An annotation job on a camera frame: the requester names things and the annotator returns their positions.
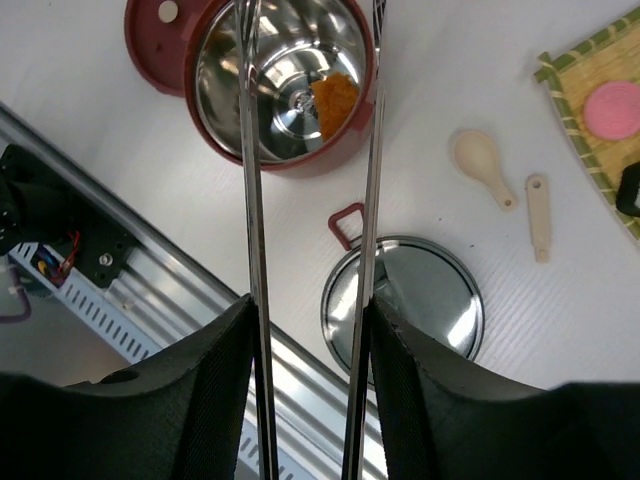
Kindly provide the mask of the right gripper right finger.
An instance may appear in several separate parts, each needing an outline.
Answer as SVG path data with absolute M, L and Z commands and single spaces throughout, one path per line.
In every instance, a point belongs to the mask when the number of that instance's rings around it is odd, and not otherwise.
M 369 319 L 389 478 L 638 478 L 638 384 L 537 389 L 453 352 L 382 299 Z

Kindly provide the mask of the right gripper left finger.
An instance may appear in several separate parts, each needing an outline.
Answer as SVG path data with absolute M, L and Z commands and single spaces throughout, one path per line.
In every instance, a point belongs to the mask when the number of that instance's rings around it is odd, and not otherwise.
M 1 376 L 4 479 L 231 479 L 253 361 L 243 296 L 197 332 L 98 383 Z

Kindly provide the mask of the fried cutlet toy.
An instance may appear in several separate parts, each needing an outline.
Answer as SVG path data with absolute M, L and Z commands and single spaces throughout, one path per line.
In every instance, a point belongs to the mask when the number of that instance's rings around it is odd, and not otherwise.
M 342 127 L 356 104 L 360 91 L 348 75 L 334 73 L 311 84 L 314 106 L 323 141 Z

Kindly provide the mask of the metal tongs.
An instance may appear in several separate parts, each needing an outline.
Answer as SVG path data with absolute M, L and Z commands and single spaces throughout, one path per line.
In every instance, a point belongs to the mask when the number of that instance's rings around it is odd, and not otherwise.
M 259 445 L 259 474 L 263 479 L 279 476 L 276 386 L 283 377 L 274 370 L 280 365 L 286 370 L 294 368 L 295 360 L 302 360 L 301 371 L 311 374 L 325 369 L 330 374 L 338 372 L 337 361 L 330 356 L 329 348 L 319 328 L 312 326 L 310 309 L 313 305 L 310 290 L 318 286 L 321 274 L 327 272 L 332 258 L 327 253 L 329 240 L 319 224 L 321 214 L 333 205 L 324 198 L 320 188 L 320 176 L 340 165 L 350 155 L 356 154 L 359 142 L 369 137 L 368 132 L 349 133 L 339 148 L 332 145 L 325 150 L 315 150 L 311 158 L 292 173 L 277 174 L 275 180 L 264 181 L 262 173 L 268 165 L 262 161 L 263 141 L 261 78 L 271 68 L 284 70 L 286 80 L 300 77 L 300 52 L 308 50 L 318 65 L 325 64 L 323 50 L 312 47 L 306 41 L 291 40 L 267 59 L 260 54 L 262 41 L 261 4 L 258 1 L 237 1 L 235 9 L 235 33 L 238 55 L 239 119 L 241 158 L 244 168 L 247 238 L 249 249 L 250 293 L 257 312 L 257 345 L 254 358 L 254 386 L 256 397 L 257 433 Z M 289 215 L 285 230 L 277 233 L 280 223 L 264 218 L 264 186 L 275 188 L 286 180 L 297 181 L 298 186 L 288 195 L 281 195 L 276 211 Z M 280 276 L 289 275 L 294 281 L 292 289 L 278 287 L 274 294 L 276 303 L 269 303 L 268 261 L 266 251 L 267 232 L 276 233 L 276 258 L 274 265 Z

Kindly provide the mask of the beige spoon head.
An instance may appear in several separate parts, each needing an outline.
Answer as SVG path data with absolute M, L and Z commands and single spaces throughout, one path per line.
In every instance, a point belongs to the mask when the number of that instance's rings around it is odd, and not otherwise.
M 453 163 L 465 176 L 482 184 L 499 207 L 510 212 L 519 202 L 506 185 L 493 140 L 477 130 L 459 133 L 453 143 Z

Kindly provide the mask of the sushi roll white centre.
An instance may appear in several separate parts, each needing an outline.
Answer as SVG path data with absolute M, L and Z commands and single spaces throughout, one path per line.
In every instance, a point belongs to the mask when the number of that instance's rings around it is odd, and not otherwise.
M 622 171 L 615 200 L 616 209 L 627 216 L 639 218 L 639 189 L 640 163 L 636 162 Z

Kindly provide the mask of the pink round toy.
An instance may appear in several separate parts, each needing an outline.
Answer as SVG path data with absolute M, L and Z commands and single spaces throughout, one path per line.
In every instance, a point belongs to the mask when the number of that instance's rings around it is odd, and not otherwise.
M 587 98 L 583 117 L 596 137 L 618 141 L 639 131 L 639 86 L 628 81 L 607 82 Z

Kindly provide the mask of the lower dark red lid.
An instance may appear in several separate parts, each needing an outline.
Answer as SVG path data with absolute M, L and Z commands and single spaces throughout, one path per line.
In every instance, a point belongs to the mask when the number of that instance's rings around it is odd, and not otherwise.
M 124 15 L 126 47 L 139 74 L 156 90 L 184 96 L 183 71 L 192 32 L 210 6 L 224 1 L 129 0 Z

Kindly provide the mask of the lower pink steel pot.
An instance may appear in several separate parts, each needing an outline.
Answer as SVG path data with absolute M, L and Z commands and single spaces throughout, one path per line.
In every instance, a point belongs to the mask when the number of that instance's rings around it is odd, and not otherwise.
M 239 79 L 231 1 L 212 1 L 186 46 L 184 95 L 195 128 L 221 156 L 240 164 Z M 258 33 L 257 116 L 264 171 L 310 177 L 355 156 L 371 131 L 374 47 L 355 1 L 264 1 Z M 320 130 L 315 83 L 342 74 L 359 97 L 331 137 Z

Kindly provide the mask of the bamboo tray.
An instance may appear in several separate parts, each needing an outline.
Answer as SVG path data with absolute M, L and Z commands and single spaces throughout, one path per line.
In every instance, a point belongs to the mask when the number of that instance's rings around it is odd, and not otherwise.
M 624 229 L 639 239 L 639 214 L 616 201 L 623 172 L 639 162 L 639 10 L 552 57 L 538 57 L 560 123 L 596 189 Z

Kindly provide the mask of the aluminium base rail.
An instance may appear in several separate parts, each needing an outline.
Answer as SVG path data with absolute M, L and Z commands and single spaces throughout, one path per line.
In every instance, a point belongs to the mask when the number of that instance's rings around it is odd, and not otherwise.
M 137 363 L 219 316 L 238 296 L 109 190 L 1 109 L 1 145 L 19 145 L 96 202 L 137 240 L 105 287 L 74 272 L 51 291 L 115 351 Z M 341 474 L 347 387 L 277 326 L 271 328 L 278 454 L 283 479 Z

